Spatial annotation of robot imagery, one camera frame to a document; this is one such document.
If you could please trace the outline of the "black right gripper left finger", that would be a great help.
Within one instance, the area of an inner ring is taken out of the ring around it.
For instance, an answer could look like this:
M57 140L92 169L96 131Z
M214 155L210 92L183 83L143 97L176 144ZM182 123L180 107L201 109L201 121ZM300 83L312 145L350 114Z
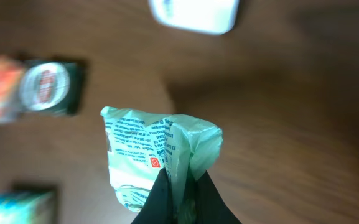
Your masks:
M159 171L149 196L131 224L173 224L174 206L172 190L166 170Z

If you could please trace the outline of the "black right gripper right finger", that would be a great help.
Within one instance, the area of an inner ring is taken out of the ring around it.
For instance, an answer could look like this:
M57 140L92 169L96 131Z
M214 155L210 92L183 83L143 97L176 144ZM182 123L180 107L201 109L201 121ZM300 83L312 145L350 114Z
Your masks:
M197 224L241 224L226 206L208 172L195 183Z

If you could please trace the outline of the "mint green snack pouch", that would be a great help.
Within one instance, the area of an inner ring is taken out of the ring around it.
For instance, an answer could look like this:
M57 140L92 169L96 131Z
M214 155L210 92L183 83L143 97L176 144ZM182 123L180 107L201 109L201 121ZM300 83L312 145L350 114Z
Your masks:
M118 201L140 212L161 169L171 184L174 208L183 200L187 174L199 179L217 160L223 131L184 114L152 114L105 106L110 184Z

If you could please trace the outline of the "green tissue pack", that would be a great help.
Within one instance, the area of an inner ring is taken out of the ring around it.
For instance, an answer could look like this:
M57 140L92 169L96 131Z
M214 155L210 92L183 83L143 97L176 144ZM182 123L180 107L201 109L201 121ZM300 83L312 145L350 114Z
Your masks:
M13 191L0 194L0 224L54 224L53 192Z

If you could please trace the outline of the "round green white item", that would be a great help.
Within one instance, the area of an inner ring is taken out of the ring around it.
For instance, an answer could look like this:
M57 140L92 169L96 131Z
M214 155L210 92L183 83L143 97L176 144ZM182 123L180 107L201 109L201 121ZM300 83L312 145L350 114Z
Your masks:
M86 65L81 61L25 60L19 99L30 113L73 116L77 113L85 82Z

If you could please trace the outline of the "orange tissue pack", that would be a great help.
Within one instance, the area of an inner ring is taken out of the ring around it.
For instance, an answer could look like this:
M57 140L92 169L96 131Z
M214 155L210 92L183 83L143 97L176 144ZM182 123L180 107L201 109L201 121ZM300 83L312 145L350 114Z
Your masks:
M14 121L21 112L18 87L24 72L20 62L0 55L0 124Z

